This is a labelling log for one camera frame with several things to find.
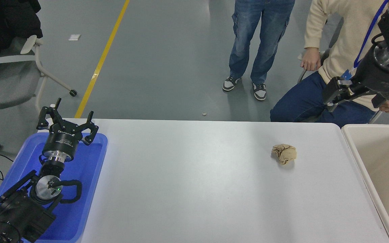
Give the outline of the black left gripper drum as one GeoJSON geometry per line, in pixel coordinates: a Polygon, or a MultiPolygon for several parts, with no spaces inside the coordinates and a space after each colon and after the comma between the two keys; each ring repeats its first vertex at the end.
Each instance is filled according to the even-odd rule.
{"type": "Polygon", "coordinates": [[[49,136],[42,150],[42,155],[51,158],[55,154],[65,154],[66,159],[74,159],[79,141],[82,140],[82,132],[62,130],[58,124],[53,124],[49,128],[49,136]]]}

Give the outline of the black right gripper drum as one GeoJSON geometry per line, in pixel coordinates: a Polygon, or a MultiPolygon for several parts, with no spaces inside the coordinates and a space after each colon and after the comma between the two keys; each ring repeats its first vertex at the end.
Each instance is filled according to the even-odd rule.
{"type": "Polygon", "coordinates": [[[352,77],[354,94],[369,92],[389,99],[389,48],[371,47],[352,77]]]}

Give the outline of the seated person's right hand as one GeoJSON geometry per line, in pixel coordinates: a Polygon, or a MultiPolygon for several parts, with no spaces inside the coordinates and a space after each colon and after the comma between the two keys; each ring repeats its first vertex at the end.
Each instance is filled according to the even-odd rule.
{"type": "Polygon", "coordinates": [[[301,68],[305,71],[317,71],[321,66],[320,52],[317,47],[305,48],[305,53],[301,60],[301,68]]]}

